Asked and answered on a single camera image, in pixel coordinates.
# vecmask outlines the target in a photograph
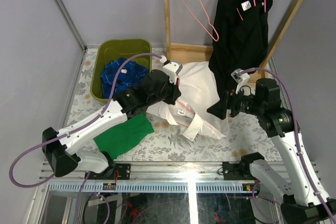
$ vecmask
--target black jacket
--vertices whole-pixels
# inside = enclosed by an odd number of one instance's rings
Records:
[[[249,1],[251,8],[243,10],[242,3]],[[215,75],[217,92],[235,89],[237,83],[230,74],[237,68],[259,67],[268,50],[268,11],[273,0],[218,0],[214,27],[219,41],[213,41],[214,51],[209,68]]]

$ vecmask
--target gray wall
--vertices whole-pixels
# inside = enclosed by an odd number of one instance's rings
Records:
[[[87,45],[111,38],[141,37],[154,46],[165,45],[163,0],[63,0]],[[211,21],[218,0],[202,0]],[[273,35],[291,0],[274,0],[269,14]],[[195,15],[209,28],[198,0],[186,0]],[[171,0],[172,42],[211,44],[211,38],[180,0]]]
[[[336,179],[335,0],[304,0],[274,55],[308,154],[333,197]]]
[[[42,131],[58,129],[81,51],[53,0],[0,0],[0,222],[21,224],[35,189],[11,184],[8,170]],[[35,183],[43,155],[18,163],[15,177]]]

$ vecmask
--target floral tablecloth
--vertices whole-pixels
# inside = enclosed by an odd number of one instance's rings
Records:
[[[88,49],[76,95],[70,111],[68,125],[74,124],[104,104],[90,94],[92,73],[97,49]],[[153,48],[156,54],[165,55],[165,48]],[[152,59],[152,68],[160,69],[159,60]],[[169,125],[166,120],[147,114],[154,133],[147,135],[139,145],[120,155],[118,161],[238,161],[242,155],[260,152],[267,161],[280,161],[281,157],[271,140],[260,128],[255,116],[240,113],[229,119],[230,132],[221,140],[198,135],[193,142],[181,135],[180,127]],[[82,148],[98,152],[93,140]]]

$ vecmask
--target green bin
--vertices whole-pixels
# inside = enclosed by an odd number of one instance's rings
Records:
[[[97,53],[96,63],[94,64],[93,76],[91,81],[91,95],[98,101],[107,102],[103,96],[101,73],[111,60],[119,58],[130,58],[133,55],[152,52],[151,44],[145,39],[112,39],[100,45]],[[152,70],[151,56],[137,57],[134,61]]]

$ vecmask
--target wooden clothing rack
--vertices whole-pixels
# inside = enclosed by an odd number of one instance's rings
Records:
[[[266,59],[260,65],[265,67],[274,54],[275,49],[279,45],[282,37],[284,36],[289,24],[294,18],[303,0],[291,0],[282,20],[280,21],[272,39],[269,42],[268,53]],[[181,63],[207,61],[212,54],[212,46],[204,45],[189,45],[171,43],[171,26],[170,26],[170,0],[164,0],[164,14],[165,14],[165,33],[166,33],[166,47],[167,59],[177,60]],[[264,72],[255,72],[251,75],[249,84],[255,84],[256,80],[264,78]]]

